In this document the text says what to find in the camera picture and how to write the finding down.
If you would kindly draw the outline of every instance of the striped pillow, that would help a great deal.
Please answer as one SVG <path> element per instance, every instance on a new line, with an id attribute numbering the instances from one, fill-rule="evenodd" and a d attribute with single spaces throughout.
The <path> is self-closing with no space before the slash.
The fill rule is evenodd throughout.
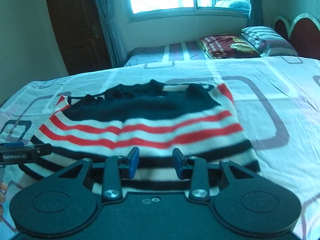
<path id="1" fill-rule="evenodd" d="M 294 47 L 270 27 L 247 27 L 241 30 L 241 36 L 260 53 L 269 56 L 298 56 Z"/>

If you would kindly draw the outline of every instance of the red stripe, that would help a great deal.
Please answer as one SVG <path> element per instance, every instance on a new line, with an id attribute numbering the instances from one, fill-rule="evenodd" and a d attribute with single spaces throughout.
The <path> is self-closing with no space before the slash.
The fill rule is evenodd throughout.
<path id="1" fill-rule="evenodd" d="M 152 142 L 152 141 L 147 141 L 141 138 L 131 138 L 129 140 L 123 140 L 123 141 L 117 141 L 117 142 L 113 142 L 105 138 L 99 139 L 99 140 L 88 140 L 88 139 L 78 138 L 73 135 L 62 136 L 62 135 L 55 134 L 52 131 L 50 131 L 44 124 L 40 127 L 39 130 L 45 136 L 47 136 L 48 138 L 54 141 L 68 141 L 70 143 L 80 145 L 80 146 L 104 146 L 113 150 L 118 147 L 127 147 L 127 146 L 145 146 L 145 147 L 152 147 L 152 148 L 158 148 L 158 149 L 167 149 L 174 144 L 190 144 L 190 143 L 202 141 L 211 137 L 229 135 L 232 133 L 242 131 L 242 128 L 240 124 L 235 123 L 224 128 L 208 129 L 208 130 L 202 130 L 202 131 L 197 131 L 193 133 L 181 134 L 166 142 Z"/>
<path id="2" fill-rule="evenodd" d="M 57 112 L 62 112 L 63 110 L 68 109 L 69 107 L 70 107 L 70 105 L 66 105 L 62 109 L 55 111 L 54 114 L 57 113 Z"/>
<path id="3" fill-rule="evenodd" d="M 220 93 L 222 95 L 224 95 L 226 98 L 229 98 L 229 100 L 233 102 L 233 97 L 232 97 L 232 94 L 230 92 L 230 90 L 227 88 L 226 84 L 221 84 L 221 85 L 218 85 L 218 89 L 220 91 Z"/>
<path id="4" fill-rule="evenodd" d="M 58 101 L 57 105 L 58 105 L 59 103 L 61 103 L 63 100 L 64 100 L 64 96 L 60 96 L 60 98 L 59 98 L 59 101 Z"/>
<path id="5" fill-rule="evenodd" d="M 145 131 L 148 133 L 155 133 L 155 134 L 161 134 L 161 133 L 170 133 L 170 132 L 174 132 L 175 130 L 177 130 L 178 128 L 187 126 L 187 125 L 191 125 L 194 123 L 198 123 L 198 122 L 218 122 L 228 116 L 231 116 L 232 114 L 229 111 L 222 111 L 216 115 L 210 115 L 210 116 L 206 116 L 206 117 L 201 117 L 201 118 L 195 118 L 195 119 L 191 119 L 191 120 L 186 120 L 183 121 L 181 123 L 177 123 L 176 125 L 173 126 L 157 126 L 157 127 L 152 127 L 152 126 L 147 126 L 145 124 L 136 124 L 136 125 L 126 125 L 124 127 L 118 128 L 115 126 L 108 126 L 105 128 L 96 128 L 96 127 L 92 127 L 89 125 L 83 125 L 83 124 L 79 124 L 79 125 L 73 125 L 73 126 L 68 126 L 65 125 L 63 122 L 61 122 L 59 120 L 59 118 L 56 115 L 52 115 L 50 117 L 50 121 L 53 123 L 53 125 L 55 125 L 56 127 L 58 127 L 59 129 L 63 130 L 63 131 L 67 131 L 67 130 L 79 130 L 82 132 L 87 132 L 87 133 L 93 133 L 93 134 L 100 134 L 100 133 L 104 133 L 104 132 L 111 132 L 114 133 L 116 135 L 119 135 L 120 133 L 124 133 L 124 132 L 131 132 L 131 131 L 135 131 L 135 130 L 141 130 L 141 131 Z"/>

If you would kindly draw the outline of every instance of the human hand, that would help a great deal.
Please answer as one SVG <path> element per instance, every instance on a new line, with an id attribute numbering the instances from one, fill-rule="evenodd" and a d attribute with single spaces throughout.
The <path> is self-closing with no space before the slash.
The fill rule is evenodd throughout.
<path id="1" fill-rule="evenodd" d="M 5 184 L 4 182 L 1 183 L 1 185 L 0 185 L 0 190 L 7 191 L 7 190 L 8 190 L 7 184 Z M 4 194 L 2 193 L 2 191 L 0 191 L 0 222 L 3 221 L 4 209 L 3 209 L 3 206 L 2 206 L 1 204 L 4 203 L 4 202 L 5 202 L 5 196 L 4 196 Z"/>

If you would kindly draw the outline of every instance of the patterned bedspread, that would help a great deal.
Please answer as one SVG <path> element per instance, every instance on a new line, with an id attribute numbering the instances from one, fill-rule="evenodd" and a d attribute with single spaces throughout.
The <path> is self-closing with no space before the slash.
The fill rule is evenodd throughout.
<path id="1" fill-rule="evenodd" d="M 320 236 L 320 61 L 299 57 L 168 61 L 111 69 L 48 82 L 32 82 L 0 109 L 0 142 L 32 135 L 51 115 L 60 95 L 99 94 L 119 84 L 166 85 L 225 82 L 239 122 L 251 141 L 262 176 L 294 192 L 302 214 L 294 233 L 301 239 Z M 30 171 L 51 171 L 27 164 Z M 32 183 L 16 166 L 5 181 Z M 101 188 L 95 185 L 98 193 Z"/>
<path id="2" fill-rule="evenodd" d="M 132 52 L 130 59 L 124 66 L 130 67 L 144 63 L 200 59 L 209 59 L 209 57 L 198 46 L 196 41 L 188 41 L 161 47 L 137 48 Z"/>

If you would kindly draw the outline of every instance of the wooden door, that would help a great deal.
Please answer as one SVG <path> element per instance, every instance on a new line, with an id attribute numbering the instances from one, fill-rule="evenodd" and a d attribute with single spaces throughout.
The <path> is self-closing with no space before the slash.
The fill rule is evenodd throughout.
<path id="1" fill-rule="evenodd" d="M 94 0 L 47 0 L 69 75 L 111 68 Z"/>

